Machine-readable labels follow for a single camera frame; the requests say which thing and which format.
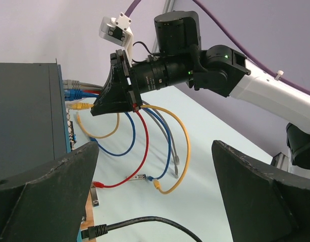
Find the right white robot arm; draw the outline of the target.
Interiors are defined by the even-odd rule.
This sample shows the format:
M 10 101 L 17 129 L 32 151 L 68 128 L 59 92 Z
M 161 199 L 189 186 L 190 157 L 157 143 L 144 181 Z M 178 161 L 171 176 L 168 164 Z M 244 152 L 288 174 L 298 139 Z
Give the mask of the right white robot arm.
M 133 111 L 141 94 L 179 83 L 244 100 L 288 121 L 291 163 L 310 170 L 310 95 L 271 76 L 242 53 L 225 45 L 201 49 L 198 14 L 176 11 L 155 17 L 159 51 L 132 63 L 130 19 L 103 18 L 100 37 L 121 49 L 110 56 L 111 69 L 91 109 L 93 116 Z

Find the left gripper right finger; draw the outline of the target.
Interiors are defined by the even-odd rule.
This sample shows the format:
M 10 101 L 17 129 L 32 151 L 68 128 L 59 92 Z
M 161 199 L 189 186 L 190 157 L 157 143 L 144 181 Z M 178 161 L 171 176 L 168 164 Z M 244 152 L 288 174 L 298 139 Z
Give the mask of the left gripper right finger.
M 310 241 L 310 179 L 219 140 L 212 157 L 233 241 Z

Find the small metal clip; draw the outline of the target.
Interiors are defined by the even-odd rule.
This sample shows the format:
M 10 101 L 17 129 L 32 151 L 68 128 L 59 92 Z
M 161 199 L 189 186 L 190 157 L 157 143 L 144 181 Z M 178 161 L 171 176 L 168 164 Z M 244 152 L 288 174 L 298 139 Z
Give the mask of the small metal clip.
M 147 179 L 146 174 L 136 174 L 136 175 L 130 177 L 128 179 L 128 181 L 145 180 L 145 179 Z

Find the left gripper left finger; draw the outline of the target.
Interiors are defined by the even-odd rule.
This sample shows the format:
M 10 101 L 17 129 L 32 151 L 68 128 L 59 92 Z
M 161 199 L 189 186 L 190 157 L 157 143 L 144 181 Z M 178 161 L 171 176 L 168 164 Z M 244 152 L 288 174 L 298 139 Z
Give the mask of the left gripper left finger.
M 76 241 L 98 153 L 96 142 L 88 142 L 1 179 L 0 241 Z

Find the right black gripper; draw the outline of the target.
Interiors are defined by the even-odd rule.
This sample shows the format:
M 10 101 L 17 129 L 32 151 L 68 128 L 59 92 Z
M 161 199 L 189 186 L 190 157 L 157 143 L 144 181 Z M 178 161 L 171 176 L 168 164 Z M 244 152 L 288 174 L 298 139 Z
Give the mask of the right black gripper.
M 93 116 L 137 111 L 142 106 L 135 72 L 129 65 L 126 51 L 116 50 L 111 64 L 107 81 L 91 108 Z

